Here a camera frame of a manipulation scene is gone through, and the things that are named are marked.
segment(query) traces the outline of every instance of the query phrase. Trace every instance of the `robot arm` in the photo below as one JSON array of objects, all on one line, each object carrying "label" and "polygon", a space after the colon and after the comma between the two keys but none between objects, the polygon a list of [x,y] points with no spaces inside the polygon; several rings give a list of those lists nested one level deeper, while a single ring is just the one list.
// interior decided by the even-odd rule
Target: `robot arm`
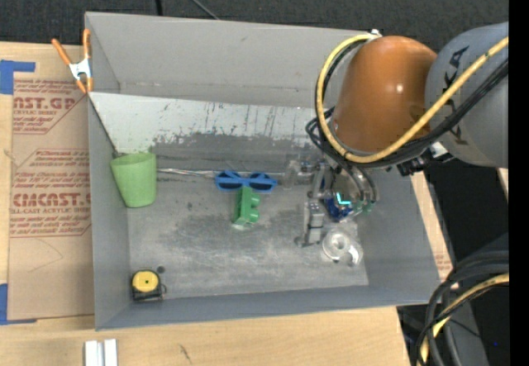
[{"label": "robot arm", "polygon": [[508,166],[508,23],[468,31],[439,55],[406,37],[364,40],[332,114],[322,112],[326,75],[351,45],[331,54],[318,80],[328,155],[349,166],[396,164],[402,173],[439,156]]}]

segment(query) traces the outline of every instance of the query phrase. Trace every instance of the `yellow tape measure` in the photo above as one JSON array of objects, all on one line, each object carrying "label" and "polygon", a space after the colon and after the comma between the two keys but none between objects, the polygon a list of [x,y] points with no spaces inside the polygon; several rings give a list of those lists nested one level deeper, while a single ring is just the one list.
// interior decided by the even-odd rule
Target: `yellow tape measure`
[{"label": "yellow tape measure", "polygon": [[158,275],[150,270],[141,270],[134,274],[132,287],[139,292],[153,292],[159,284]]}]

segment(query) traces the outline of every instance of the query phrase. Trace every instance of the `wooden table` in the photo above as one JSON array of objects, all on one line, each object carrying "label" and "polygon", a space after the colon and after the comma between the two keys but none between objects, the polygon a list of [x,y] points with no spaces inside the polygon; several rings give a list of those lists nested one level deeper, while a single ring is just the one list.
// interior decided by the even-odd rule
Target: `wooden table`
[{"label": "wooden table", "polygon": [[[11,107],[12,97],[0,95],[0,283],[7,281]],[[412,182],[444,277],[451,262],[426,180],[417,173]],[[100,332],[93,316],[43,319],[0,326],[0,364],[81,365],[84,341],[111,338],[118,340],[121,366],[409,365],[395,307]]]}]

